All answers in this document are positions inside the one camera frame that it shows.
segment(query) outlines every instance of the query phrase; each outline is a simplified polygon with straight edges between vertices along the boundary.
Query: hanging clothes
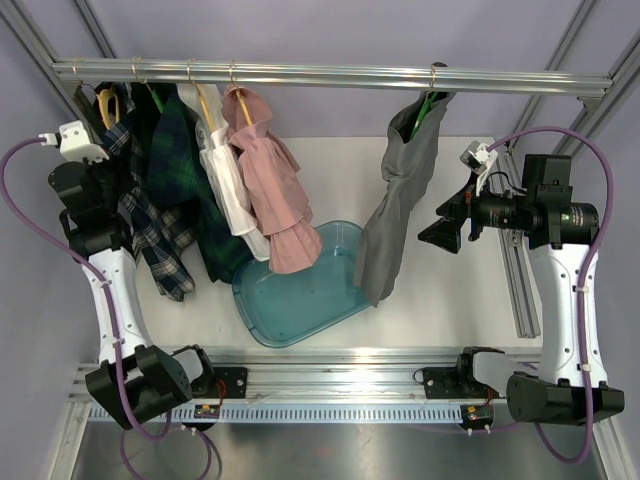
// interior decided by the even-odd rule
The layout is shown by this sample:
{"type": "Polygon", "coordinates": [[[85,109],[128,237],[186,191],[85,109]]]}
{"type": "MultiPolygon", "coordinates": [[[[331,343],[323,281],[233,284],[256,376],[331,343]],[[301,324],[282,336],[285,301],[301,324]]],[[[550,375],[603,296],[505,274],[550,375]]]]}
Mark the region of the hanging clothes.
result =
{"type": "Polygon", "coordinates": [[[195,240],[195,231],[189,211],[158,207],[147,195],[144,177],[149,150],[145,145],[150,145],[154,113],[147,111],[146,94],[137,87],[132,86],[131,97],[126,96],[128,113],[104,134],[103,145],[121,176],[120,203],[130,216],[134,251],[144,256],[160,294],[182,301],[185,293],[195,289],[180,260],[184,248],[195,240]]]}
{"type": "Polygon", "coordinates": [[[409,215],[433,177],[440,122],[453,97],[453,93],[437,94],[413,138],[426,92],[389,123],[387,150],[382,159],[382,178],[389,185],[382,203],[360,235],[354,273],[354,284],[361,287],[374,307],[393,291],[402,263],[409,215]]]}
{"type": "Polygon", "coordinates": [[[238,170],[235,151],[227,141],[229,124],[222,116],[218,89],[215,85],[199,85],[199,89],[208,110],[206,113],[196,86],[178,85],[180,100],[198,117],[196,140],[200,148],[200,164],[207,174],[218,207],[227,219],[231,234],[242,237],[258,261],[269,260],[269,241],[258,230],[249,193],[238,170]],[[209,121],[213,123],[213,131],[208,125],[209,121]]]}
{"type": "Polygon", "coordinates": [[[322,251],[322,239],[310,225],[309,199],[296,177],[300,170],[287,147],[269,134],[273,115],[255,92],[241,88],[253,124],[249,125],[234,94],[225,93],[222,113],[229,123],[227,135],[239,148],[240,170],[258,219],[258,228],[270,236],[269,268],[293,273],[310,267],[322,251]]]}
{"type": "Polygon", "coordinates": [[[246,244],[231,235],[200,165],[194,123],[178,93],[167,99],[151,144],[147,187],[158,205],[195,205],[196,241],[212,282],[231,283],[236,269],[251,258],[246,244]]]}

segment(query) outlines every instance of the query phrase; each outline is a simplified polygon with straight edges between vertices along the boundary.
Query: aluminum rail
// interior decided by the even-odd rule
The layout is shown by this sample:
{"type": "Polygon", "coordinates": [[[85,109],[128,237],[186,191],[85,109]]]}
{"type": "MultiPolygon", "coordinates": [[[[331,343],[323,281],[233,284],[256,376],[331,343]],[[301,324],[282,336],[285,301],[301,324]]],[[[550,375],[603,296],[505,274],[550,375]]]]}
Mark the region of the aluminum rail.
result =
{"type": "Polygon", "coordinates": [[[606,73],[506,72],[449,67],[272,65],[197,60],[62,58],[53,63],[63,81],[230,82],[448,92],[580,95],[600,98],[606,73]]]}

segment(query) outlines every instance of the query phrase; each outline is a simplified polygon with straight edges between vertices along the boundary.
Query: pink dress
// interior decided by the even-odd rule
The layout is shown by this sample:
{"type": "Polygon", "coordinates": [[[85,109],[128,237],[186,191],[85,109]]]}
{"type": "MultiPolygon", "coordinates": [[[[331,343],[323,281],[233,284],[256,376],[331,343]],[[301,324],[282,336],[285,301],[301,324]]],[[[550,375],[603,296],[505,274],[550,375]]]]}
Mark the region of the pink dress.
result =
{"type": "Polygon", "coordinates": [[[300,166],[280,139],[268,132],[273,118],[267,103],[241,88],[253,125],[248,125],[240,102],[227,89],[222,114],[229,123],[229,142],[241,150],[240,173],[258,219],[258,229],[269,236],[269,268],[293,273],[310,267],[322,250],[322,239],[309,224],[309,199],[296,177],[300,166]]]}

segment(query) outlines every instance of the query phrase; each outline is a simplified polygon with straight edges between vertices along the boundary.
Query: gray garment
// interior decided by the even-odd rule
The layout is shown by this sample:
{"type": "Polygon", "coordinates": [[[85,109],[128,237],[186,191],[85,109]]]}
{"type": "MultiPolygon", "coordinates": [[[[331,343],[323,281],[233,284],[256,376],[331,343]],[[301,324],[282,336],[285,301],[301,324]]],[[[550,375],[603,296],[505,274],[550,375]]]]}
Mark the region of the gray garment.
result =
{"type": "Polygon", "coordinates": [[[362,230],[354,274],[354,284],[362,288],[374,307],[393,291],[402,263],[409,214],[427,192],[433,177],[440,122],[454,95],[449,93],[433,102],[411,141],[426,92],[389,123],[388,145],[382,158],[382,178],[389,183],[387,194],[362,230]]]}

